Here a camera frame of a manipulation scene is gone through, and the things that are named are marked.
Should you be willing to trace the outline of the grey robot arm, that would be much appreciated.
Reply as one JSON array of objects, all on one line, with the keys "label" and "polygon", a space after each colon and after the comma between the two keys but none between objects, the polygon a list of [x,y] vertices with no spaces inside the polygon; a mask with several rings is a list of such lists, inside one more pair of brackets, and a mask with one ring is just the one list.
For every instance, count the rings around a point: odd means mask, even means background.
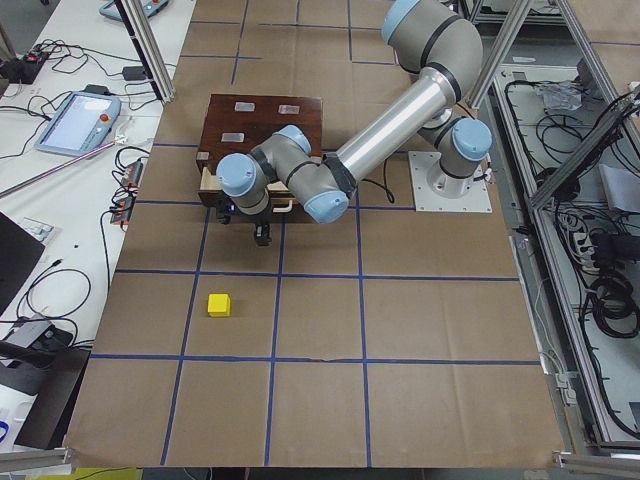
[{"label": "grey robot arm", "polygon": [[416,81],[378,118],[320,162],[295,125],[287,125],[249,153],[232,153],[216,167],[222,191],[254,218],[255,241],[270,243],[269,185],[281,182],[316,222],[347,210],[358,184],[415,134],[441,153],[429,175],[436,194],[464,195],[492,145],[480,120],[453,110],[480,73],[483,46],[476,27],[438,1],[396,1],[382,27],[400,66]]}]

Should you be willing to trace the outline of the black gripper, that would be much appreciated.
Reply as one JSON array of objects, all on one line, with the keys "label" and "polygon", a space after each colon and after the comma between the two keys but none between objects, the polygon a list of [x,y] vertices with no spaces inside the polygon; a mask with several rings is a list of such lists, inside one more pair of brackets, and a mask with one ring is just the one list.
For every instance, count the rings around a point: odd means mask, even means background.
[{"label": "black gripper", "polygon": [[246,214],[232,202],[229,197],[218,197],[214,201],[216,221],[223,225],[238,221],[254,224],[254,240],[258,246],[270,245],[271,214],[267,209],[257,214]]}]

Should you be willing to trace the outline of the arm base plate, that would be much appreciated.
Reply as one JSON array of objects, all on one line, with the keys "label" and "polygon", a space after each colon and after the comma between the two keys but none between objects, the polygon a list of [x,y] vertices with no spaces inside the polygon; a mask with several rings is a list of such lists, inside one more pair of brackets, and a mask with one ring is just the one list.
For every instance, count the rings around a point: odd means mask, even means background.
[{"label": "arm base plate", "polygon": [[466,179],[448,176],[440,165],[439,152],[408,153],[415,210],[432,213],[490,214],[492,206],[479,164]]}]

